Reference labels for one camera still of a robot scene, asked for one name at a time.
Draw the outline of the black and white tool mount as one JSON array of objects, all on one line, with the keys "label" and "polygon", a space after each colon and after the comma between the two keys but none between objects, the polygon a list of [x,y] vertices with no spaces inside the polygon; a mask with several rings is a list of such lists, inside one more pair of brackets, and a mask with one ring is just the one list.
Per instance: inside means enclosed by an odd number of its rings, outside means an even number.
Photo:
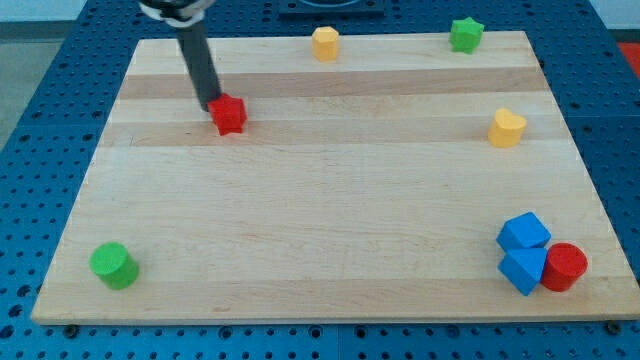
[{"label": "black and white tool mount", "polygon": [[216,0],[139,0],[148,17],[171,27],[189,27],[204,19],[205,12]]}]

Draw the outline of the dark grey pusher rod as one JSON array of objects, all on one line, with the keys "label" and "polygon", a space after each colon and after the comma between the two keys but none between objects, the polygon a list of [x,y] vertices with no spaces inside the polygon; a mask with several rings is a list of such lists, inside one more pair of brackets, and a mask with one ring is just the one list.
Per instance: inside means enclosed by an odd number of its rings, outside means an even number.
[{"label": "dark grey pusher rod", "polygon": [[203,21],[177,30],[177,40],[183,55],[197,99],[203,111],[208,104],[222,95],[219,78],[208,45]]}]

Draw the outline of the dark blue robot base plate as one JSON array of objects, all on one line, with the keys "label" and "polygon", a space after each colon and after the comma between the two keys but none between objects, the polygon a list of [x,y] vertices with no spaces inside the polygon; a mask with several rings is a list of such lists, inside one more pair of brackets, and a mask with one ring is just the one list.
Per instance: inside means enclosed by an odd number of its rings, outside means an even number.
[{"label": "dark blue robot base plate", "polygon": [[281,18],[297,16],[383,15],[385,0],[279,0]]}]

